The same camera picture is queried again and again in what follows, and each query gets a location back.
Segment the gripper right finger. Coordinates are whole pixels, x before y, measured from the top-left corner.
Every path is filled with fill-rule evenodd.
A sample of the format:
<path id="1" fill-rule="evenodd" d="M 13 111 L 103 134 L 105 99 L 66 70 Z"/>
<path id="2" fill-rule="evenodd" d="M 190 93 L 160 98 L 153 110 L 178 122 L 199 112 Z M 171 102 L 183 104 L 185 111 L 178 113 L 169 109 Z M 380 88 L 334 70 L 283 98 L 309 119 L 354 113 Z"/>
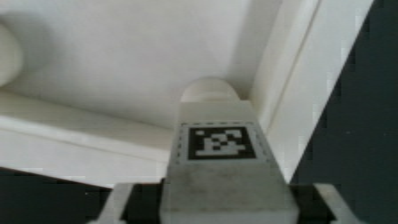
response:
<path id="1" fill-rule="evenodd" d="M 368 224 L 356 216 L 332 184 L 292 184 L 299 205 L 297 224 Z"/>

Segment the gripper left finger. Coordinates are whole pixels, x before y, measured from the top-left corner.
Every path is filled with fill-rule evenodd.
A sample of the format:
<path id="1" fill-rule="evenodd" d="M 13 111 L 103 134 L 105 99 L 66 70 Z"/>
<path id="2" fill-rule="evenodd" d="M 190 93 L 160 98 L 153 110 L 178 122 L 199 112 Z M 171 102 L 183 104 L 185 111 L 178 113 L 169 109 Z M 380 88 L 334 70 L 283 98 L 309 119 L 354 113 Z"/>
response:
<path id="1" fill-rule="evenodd" d="M 87 224 L 162 224 L 162 187 L 162 182 L 119 183 L 114 186 L 100 215 Z"/>

